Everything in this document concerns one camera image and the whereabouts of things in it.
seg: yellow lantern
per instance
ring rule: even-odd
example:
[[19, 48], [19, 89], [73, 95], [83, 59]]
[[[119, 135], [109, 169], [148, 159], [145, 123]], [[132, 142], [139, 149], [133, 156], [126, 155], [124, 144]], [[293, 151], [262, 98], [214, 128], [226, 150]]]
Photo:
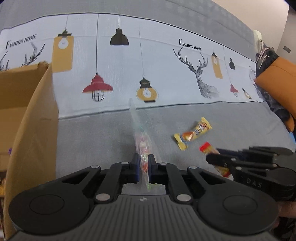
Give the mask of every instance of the yellow lantern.
[[66, 30], [54, 38], [52, 51], [52, 72], [63, 72], [72, 69], [74, 37]]
[[140, 81], [140, 88], [136, 92], [137, 97], [145, 103], [155, 102], [157, 99], [157, 92], [150, 85], [150, 82], [143, 78]]
[[212, 65], [213, 65], [216, 78], [223, 79], [221, 69], [220, 69], [219, 59], [214, 52], [212, 53], [211, 59], [212, 59]]

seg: red and yellow candy wrapper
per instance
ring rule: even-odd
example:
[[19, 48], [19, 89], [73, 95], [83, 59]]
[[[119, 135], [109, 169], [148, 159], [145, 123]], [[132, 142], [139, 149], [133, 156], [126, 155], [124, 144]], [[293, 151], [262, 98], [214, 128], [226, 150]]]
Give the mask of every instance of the red and yellow candy wrapper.
[[192, 131], [188, 131], [183, 134], [176, 133], [174, 134], [174, 138], [176, 139], [179, 148], [181, 150], [186, 150], [189, 142], [206, 133], [209, 129], [212, 129], [211, 125], [204, 117], [202, 117], [200, 122]]
[[[202, 153], [204, 153], [205, 155], [207, 154], [210, 154], [210, 153], [216, 153], [216, 154], [220, 154], [217, 149], [215, 147], [213, 147], [209, 142], [206, 142], [205, 144], [203, 144], [201, 147], [200, 147], [200, 151]], [[230, 171], [227, 167], [220, 167], [220, 166], [215, 166], [213, 165], [216, 170], [221, 174], [221, 176], [223, 177], [227, 177], [229, 178], [229, 176], [231, 175], [230, 174]]]

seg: black border line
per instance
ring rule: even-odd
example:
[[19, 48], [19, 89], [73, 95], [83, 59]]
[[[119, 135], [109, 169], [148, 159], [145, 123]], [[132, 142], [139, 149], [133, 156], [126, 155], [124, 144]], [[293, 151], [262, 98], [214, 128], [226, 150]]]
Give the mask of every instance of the black border line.
[[[154, 109], [154, 108], [161, 108], [161, 107], [171, 107], [171, 106], [179, 106], [179, 105], [208, 105], [208, 104], [216, 104], [216, 103], [228, 103], [228, 104], [244, 104], [244, 103], [264, 103], [266, 101], [259, 102], [257, 100], [252, 100], [252, 101], [247, 101], [247, 102], [227, 102], [227, 101], [215, 101], [215, 102], [210, 102], [210, 103], [187, 103], [187, 104], [167, 104], [167, 105], [158, 105], [158, 106], [150, 106], [150, 107], [139, 107], [137, 110], [147, 110], [147, 109]], [[59, 117], [59, 120], [69, 120], [69, 119], [74, 119], [74, 118], [79, 118], [79, 117], [86, 117], [86, 116], [92, 116], [92, 115], [100, 115], [104, 113], [117, 113], [117, 112], [123, 112], [127, 111], [129, 108], [126, 109], [121, 109], [121, 110], [105, 110], [105, 111], [96, 111], [92, 113], [87, 113], [87, 114], [78, 114], [78, 115], [72, 115], [72, 116], [66, 116], [66, 117]]]
[[212, 39], [210, 39], [210, 38], [207, 38], [207, 37], [205, 37], [205, 36], [202, 36], [202, 35], [200, 35], [200, 34], [197, 34], [197, 33], [195, 33], [195, 32], [192, 32], [192, 31], [190, 31], [190, 30], [183, 29], [183, 28], [180, 28], [180, 27], [178, 27], [178, 26], [175, 26], [175, 25], [172, 25], [172, 24], [169, 24], [169, 23], [164, 23], [164, 22], [161, 22], [161, 21], [158, 21], [158, 20], [154, 20], [154, 19], [141, 18], [141, 17], [130, 16], [130, 15], [124, 15], [124, 14], [116, 14], [116, 13], [106, 13], [106, 12], [103, 12], [103, 13], [99, 13], [99, 12], [79, 12], [79, 13], [59, 13], [59, 14], [52, 14], [52, 15], [44, 15], [44, 16], [40, 16], [40, 17], [38, 17], [38, 18], [32, 19], [32, 20], [30, 20], [30, 21], [27, 21], [27, 22], [24, 22], [24, 23], [20, 23], [20, 24], [18, 24], [18, 25], [16, 25], [16, 26], [13, 26], [13, 27], [11, 27], [11, 28], [3, 28], [2, 30], [13, 29], [13, 28], [15, 28], [15, 27], [18, 27], [18, 26], [24, 25], [24, 24], [26, 24], [26, 23], [29, 23], [29, 22], [35, 21], [35, 20], [40, 19], [40, 18], [51, 17], [51, 16], [71, 15], [71, 14], [76, 14], [76, 15], [77, 15], [77, 14], [109, 14], [109, 15], [117, 15], [117, 16], [119, 15], [119, 16], [124, 16], [124, 17], [138, 18], [138, 19], [145, 19], [145, 20], [150, 20], [150, 21], [154, 21], [154, 22], [157, 22], [157, 23], [166, 24], [166, 25], [169, 25], [169, 26], [172, 26], [172, 27], [175, 27], [175, 28], [178, 28], [178, 29], [181, 29], [181, 30], [184, 30], [184, 31], [190, 32], [190, 33], [192, 33], [192, 34], [195, 34], [195, 35], [201, 36], [201, 37], [203, 37], [203, 38], [205, 38], [205, 39], [208, 39], [208, 40], [210, 40], [210, 41], [212, 41], [212, 42], [215, 42], [215, 43], [217, 43], [217, 44], [219, 44], [219, 45], [222, 45], [222, 46], [224, 46], [224, 47], [226, 47], [226, 48], [228, 48], [228, 49], [230, 49], [230, 50], [232, 50], [232, 51], [234, 51], [234, 52], [240, 54], [241, 56], [244, 56], [245, 58], [251, 60], [249, 57], [247, 57], [247, 56], [245, 56], [245, 55], [243, 55], [243, 54], [241, 54], [241, 53], [235, 51], [234, 49], [232, 49], [232, 48], [230, 48], [230, 47], [227, 47], [226, 45], [223, 45], [223, 44], [221, 44], [221, 43], [218, 43], [218, 42], [215, 41], [215, 40], [212, 40]]

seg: gray fabric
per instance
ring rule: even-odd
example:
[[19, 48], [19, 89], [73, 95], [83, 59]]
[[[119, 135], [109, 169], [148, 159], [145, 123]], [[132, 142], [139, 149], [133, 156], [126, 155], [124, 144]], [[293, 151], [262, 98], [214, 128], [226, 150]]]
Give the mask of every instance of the gray fabric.
[[[230, 150], [252, 145], [295, 150], [284, 124], [265, 102], [179, 105], [142, 109], [137, 113], [158, 147], [162, 161], [179, 169], [197, 165], [215, 171], [199, 151], [206, 141]], [[181, 151], [172, 135], [190, 130], [201, 117], [213, 129]], [[135, 146], [130, 113], [120, 111], [60, 120], [57, 146], [57, 177], [94, 164], [106, 169], [116, 162], [131, 161]], [[130, 184], [123, 193], [139, 194], [140, 186]]]
[[0, 9], [0, 29], [62, 13], [148, 18], [200, 34], [255, 60], [253, 31], [211, 0], [5, 0]]

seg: deer illustration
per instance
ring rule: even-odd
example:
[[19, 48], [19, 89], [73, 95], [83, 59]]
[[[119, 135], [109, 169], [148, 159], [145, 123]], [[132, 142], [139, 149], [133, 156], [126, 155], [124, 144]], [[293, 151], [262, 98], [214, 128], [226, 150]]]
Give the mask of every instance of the deer illustration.
[[31, 42], [32, 47], [34, 48], [33, 50], [33, 54], [30, 56], [30, 59], [28, 61], [27, 59], [27, 54], [25, 54], [25, 62], [22, 64], [22, 67], [25, 65], [29, 65], [32, 62], [34, 62], [38, 56], [41, 54], [42, 50], [44, 49], [45, 44], [43, 45], [43, 47], [41, 48], [41, 50], [39, 51], [39, 53], [37, 53], [37, 47]]
[[175, 50], [174, 53], [177, 56], [177, 58], [184, 64], [186, 64], [188, 66], [188, 69], [190, 71], [192, 71], [193, 73], [195, 73], [196, 76], [196, 80], [197, 80], [197, 84], [198, 87], [200, 89], [200, 93], [203, 97], [205, 98], [212, 98], [212, 97], [217, 97], [219, 91], [217, 90], [217, 88], [215, 86], [212, 85], [207, 85], [205, 84], [202, 79], [201, 79], [201, 74], [202, 74], [202, 68], [206, 67], [208, 62], [209, 62], [209, 58], [207, 59], [207, 62], [205, 61], [205, 58], [203, 57], [202, 53], [201, 56], [203, 58], [203, 63], [201, 63], [201, 61], [199, 60], [200, 64], [197, 66], [197, 69], [195, 70], [193, 65], [187, 61], [187, 56], [185, 56], [185, 60], [184, 58], [181, 56], [180, 52], [181, 52], [182, 48], [178, 51], [178, 55], [176, 54]]
[[3, 59], [4, 59], [5, 55], [4, 55], [4, 56], [2, 57], [2, 59], [0, 60], [0, 71], [9, 70], [9, 68], [8, 68], [8, 62], [9, 62], [9, 60], [7, 61], [7, 64], [6, 64], [5, 69], [4, 69], [4, 65], [2, 65], [2, 63], [3, 63]]

